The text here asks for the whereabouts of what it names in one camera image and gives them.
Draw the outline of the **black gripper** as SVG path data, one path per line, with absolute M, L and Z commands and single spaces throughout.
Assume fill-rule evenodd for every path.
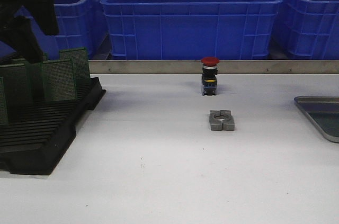
M 58 35 L 55 0 L 1 0 L 1 42 L 23 56 L 29 63 L 43 61 L 43 51 L 32 32 L 31 21 L 14 17 L 23 6 L 32 15 L 45 35 Z

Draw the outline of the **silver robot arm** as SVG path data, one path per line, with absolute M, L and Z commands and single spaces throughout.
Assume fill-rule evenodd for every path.
M 1 0 L 1 42 L 12 47 L 28 62 L 43 61 L 43 52 L 32 32 L 30 20 L 15 16 L 24 7 L 45 35 L 57 35 L 54 0 Z

